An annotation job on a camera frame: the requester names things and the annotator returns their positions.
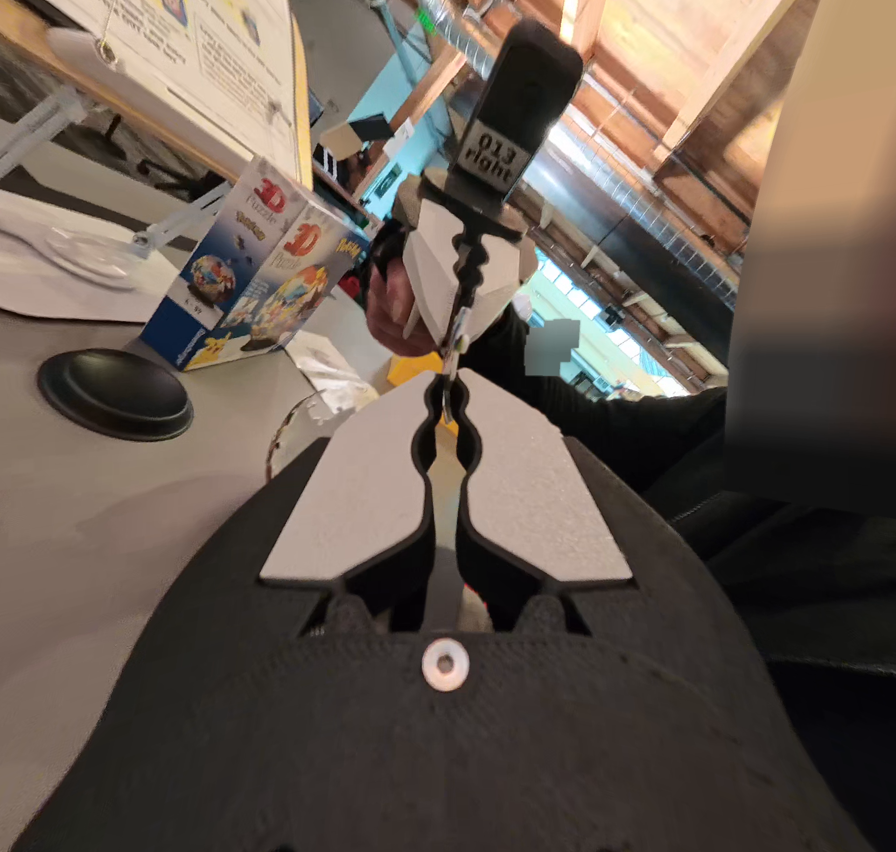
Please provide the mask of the person's right forearm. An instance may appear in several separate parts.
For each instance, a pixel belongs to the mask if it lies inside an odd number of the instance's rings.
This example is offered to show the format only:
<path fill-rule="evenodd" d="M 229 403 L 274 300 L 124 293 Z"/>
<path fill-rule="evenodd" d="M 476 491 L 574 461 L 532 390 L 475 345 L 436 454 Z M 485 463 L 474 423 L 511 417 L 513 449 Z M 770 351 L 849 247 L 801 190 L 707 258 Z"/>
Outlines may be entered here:
<path fill-rule="evenodd" d="M 539 410 L 635 492 L 648 491 L 701 443 L 722 432 L 724 388 L 678 398 L 590 400 L 561 378 L 525 374 L 529 332 L 530 327 L 509 305 L 470 345 L 460 365 Z"/>

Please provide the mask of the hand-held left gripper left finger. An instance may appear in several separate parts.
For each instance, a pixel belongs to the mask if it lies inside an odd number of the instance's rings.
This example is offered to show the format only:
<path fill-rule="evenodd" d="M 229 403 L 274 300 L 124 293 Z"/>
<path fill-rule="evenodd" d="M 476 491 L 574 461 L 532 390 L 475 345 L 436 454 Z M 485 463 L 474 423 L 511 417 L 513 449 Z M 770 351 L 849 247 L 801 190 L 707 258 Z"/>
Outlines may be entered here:
<path fill-rule="evenodd" d="M 416 592 L 434 562 L 440 375 L 425 371 L 349 418 L 325 446 L 260 571 L 268 585 Z"/>

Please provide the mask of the blue puzzle box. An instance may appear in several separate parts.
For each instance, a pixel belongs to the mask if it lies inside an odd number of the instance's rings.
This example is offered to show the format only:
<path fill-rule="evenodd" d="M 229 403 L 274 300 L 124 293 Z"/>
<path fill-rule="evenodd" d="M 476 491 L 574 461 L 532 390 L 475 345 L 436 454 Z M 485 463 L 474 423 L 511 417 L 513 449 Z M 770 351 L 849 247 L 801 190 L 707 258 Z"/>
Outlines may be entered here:
<path fill-rule="evenodd" d="M 180 372 L 284 348 L 370 245 L 345 215 L 257 156 L 140 340 Z"/>

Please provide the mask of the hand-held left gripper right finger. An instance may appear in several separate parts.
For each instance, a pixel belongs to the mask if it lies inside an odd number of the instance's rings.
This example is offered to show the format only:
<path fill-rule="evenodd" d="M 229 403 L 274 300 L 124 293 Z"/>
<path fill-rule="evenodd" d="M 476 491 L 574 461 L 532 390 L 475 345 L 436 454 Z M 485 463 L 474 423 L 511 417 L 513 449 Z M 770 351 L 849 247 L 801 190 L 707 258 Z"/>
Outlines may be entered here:
<path fill-rule="evenodd" d="M 480 592 L 623 585 L 633 572 L 559 429 L 478 373 L 454 384 L 467 468 L 455 540 Z"/>

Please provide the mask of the partly built puzzle ball shell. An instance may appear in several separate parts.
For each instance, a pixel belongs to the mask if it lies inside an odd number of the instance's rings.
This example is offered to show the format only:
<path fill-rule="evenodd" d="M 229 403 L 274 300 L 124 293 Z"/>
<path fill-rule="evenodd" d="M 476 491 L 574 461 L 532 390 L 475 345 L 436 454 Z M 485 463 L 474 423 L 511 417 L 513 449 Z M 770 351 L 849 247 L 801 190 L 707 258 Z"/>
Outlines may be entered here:
<path fill-rule="evenodd" d="M 309 445 L 328 439 L 337 428 L 337 415 L 318 390 L 298 401 L 281 421 L 267 449 L 265 482 L 270 483 Z"/>

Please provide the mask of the clear plastic bag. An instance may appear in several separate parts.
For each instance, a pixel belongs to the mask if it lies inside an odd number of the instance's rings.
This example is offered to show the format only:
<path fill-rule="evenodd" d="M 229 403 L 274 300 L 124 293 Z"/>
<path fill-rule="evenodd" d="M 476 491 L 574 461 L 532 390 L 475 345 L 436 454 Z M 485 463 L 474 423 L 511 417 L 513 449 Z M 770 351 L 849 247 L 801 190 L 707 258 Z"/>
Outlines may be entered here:
<path fill-rule="evenodd" d="M 312 386 L 308 410 L 316 422 L 350 415 L 379 398 L 326 336 L 298 331 L 285 351 Z"/>

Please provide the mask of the yellow box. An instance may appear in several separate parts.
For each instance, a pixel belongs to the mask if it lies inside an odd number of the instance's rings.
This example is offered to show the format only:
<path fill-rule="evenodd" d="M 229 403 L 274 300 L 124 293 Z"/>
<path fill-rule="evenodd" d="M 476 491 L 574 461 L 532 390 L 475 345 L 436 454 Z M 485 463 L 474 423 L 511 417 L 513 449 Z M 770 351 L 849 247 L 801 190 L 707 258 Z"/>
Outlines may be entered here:
<path fill-rule="evenodd" d="M 437 353 L 429 353 L 423 356 L 405 357 L 393 354 L 387 371 L 387 382 L 392 387 L 414 379 L 420 373 L 432 372 L 441 374 L 442 359 Z"/>

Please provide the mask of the instruction sign board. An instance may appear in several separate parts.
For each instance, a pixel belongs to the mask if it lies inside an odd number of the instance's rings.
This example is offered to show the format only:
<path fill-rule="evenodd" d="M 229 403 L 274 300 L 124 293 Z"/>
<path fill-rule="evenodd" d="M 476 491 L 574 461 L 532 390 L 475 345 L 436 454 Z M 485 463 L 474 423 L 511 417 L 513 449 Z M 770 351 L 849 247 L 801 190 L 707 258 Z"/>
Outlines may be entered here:
<path fill-rule="evenodd" d="M 259 155 L 313 185 L 289 0 L 2 0 L 2 41 L 226 178 Z"/>

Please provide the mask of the small puzzle piece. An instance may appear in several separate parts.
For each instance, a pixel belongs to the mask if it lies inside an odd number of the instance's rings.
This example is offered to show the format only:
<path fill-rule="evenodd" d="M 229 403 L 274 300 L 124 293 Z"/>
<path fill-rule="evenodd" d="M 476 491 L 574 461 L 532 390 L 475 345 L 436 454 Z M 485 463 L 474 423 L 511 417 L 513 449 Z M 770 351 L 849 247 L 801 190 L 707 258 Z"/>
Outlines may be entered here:
<path fill-rule="evenodd" d="M 446 425 L 450 425 L 455 421 L 452 393 L 460 357 L 469 346 L 467 324 L 470 313 L 471 308 L 468 306 L 457 310 L 442 343 L 442 420 Z"/>

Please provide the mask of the person's right hand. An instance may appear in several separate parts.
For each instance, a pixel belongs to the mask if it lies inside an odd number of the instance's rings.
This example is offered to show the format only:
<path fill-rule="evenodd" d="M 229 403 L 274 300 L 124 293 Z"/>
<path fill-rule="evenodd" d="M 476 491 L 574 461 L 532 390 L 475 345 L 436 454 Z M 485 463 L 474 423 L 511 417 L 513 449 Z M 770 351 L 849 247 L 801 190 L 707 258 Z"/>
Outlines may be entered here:
<path fill-rule="evenodd" d="M 436 342 L 423 322 L 407 331 L 416 303 L 401 258 L 387 264 L 386 277 L 372 267 L 365 299 L 365 319 L 371 336 L 392 354 L 420 357 L 435 352 Z"/>

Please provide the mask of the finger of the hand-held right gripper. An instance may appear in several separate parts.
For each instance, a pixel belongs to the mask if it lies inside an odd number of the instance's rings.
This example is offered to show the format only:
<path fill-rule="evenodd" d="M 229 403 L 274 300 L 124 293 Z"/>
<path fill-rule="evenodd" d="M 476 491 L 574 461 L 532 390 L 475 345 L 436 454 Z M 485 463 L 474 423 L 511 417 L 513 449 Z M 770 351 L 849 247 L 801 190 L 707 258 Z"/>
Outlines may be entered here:
<path fill-rule="evenodd" d="M 477 341 L 503 314 L 536 268 L 535 245 L 528 236 L 512 241 L 483 234 L 463 265 L 455 336 L 466 345 Z"/>
<path fill-rule="evenodd" d="M 468 346 L 469 308 L 460 305 L 460 255 L 463 222 L 440 204 L 423 204 L 417 227 L 409 233 L 402 260 L 414 296 L 402 335 L 408 338 L 420 320 L 437 346 Z"/>

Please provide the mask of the black round ball stand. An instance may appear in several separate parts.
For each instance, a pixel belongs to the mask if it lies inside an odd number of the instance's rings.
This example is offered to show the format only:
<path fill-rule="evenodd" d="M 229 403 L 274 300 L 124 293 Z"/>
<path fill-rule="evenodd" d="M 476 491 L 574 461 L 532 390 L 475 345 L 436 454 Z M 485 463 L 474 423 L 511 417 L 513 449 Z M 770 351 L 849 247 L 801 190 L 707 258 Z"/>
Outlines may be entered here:
<path fill-rule="evenodd" d="M 195 419 L 181 381 L 135 353 L 107 348 L 58 353 L 40 365 L 36 380 L 42 398 L 61 416 L 122 441 L 173 440 Z"/>

